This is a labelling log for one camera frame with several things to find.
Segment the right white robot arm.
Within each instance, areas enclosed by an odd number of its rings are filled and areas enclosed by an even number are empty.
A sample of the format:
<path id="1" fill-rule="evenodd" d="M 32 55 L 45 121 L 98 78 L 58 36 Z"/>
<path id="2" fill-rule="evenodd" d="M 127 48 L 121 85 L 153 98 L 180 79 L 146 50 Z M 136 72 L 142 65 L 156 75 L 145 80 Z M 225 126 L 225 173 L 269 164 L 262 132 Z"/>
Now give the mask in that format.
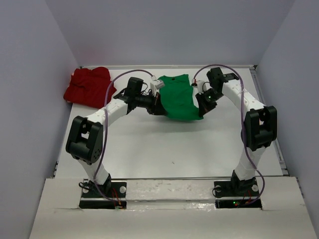
<path id="1" fill-rule="evenodd" d="M 215 187 L 219 197 L 240 196 L 257 185 L 255 175 L 260 159 L 277 138 L 277 109 L 266 106 L 249 93 L 237 71 L 232 69 L 231 73 L 224 74 L 222 68 L 221 64 L 207 66 L 209 88 L 196 77 L 192 86 L 198 90 L 195 97 L 200 117 L 216 108 L 221 97 L 228 98 L 240 111 L 243 152 L 231 179 Z"/>

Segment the green t-shirt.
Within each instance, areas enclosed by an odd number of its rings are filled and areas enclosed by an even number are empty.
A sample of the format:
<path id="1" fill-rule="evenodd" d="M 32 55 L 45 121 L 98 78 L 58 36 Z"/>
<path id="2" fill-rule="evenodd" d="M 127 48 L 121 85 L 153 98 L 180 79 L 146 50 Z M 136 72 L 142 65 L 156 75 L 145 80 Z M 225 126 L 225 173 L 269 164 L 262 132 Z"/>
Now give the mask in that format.
<path id="1" fill-rule="evenodd" d="M 160 101 L 167 112 L 167 117 L 174 120 L 202 120 L 199 108 L 193 102 L 193 87 L 189 75 L 161 76 L 164 87 L 159 90 Z"/>

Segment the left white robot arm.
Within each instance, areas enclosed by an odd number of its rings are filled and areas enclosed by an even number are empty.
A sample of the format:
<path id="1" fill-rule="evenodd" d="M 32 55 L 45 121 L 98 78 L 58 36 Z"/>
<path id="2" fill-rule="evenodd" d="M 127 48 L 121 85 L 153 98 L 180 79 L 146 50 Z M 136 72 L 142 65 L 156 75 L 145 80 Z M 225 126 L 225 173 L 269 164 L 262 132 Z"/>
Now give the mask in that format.
<path id="1" fill-rule="evenodd" d="M 150 91 L 144 94 L 144 81 L 131 77 L 127 86 L 114 95 L 109 103 L 95 113 L 73 119 L 66 142 L 66 152 L 84 168 L 89 178 L 87 190 L 104 197 L 111 189 L 111 175 L 103 166 L 108 127 L 135 108 L 144 108 L 151 115 L 167 114 L 160 101 L 162 80 L 152 80 Z"/>

